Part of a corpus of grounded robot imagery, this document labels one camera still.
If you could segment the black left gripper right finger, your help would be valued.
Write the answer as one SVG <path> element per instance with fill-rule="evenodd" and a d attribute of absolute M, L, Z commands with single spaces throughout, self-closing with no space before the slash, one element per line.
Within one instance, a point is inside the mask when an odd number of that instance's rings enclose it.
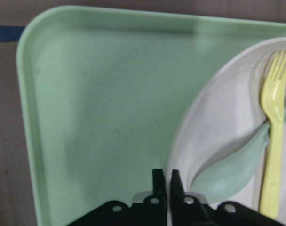
<path fill-rule="evenodd" d="M 183 189 L 180 173 L 172 170 L 170 182 L 170 214 L 173 226 L 282 226 L 237 202 L 226 201 L 216 209 L 201 194 Z"/>

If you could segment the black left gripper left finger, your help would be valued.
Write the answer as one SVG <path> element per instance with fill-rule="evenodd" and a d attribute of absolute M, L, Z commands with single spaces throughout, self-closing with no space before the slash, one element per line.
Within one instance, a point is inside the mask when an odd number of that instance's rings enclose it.
<path fill-rule="evenodd" d="M 70 223 L 71 226 L 166 226 L 167 193 L 162 169 L 152 170 L 152 191 L 133 197 L 129 207 L 109 201 Z"/>

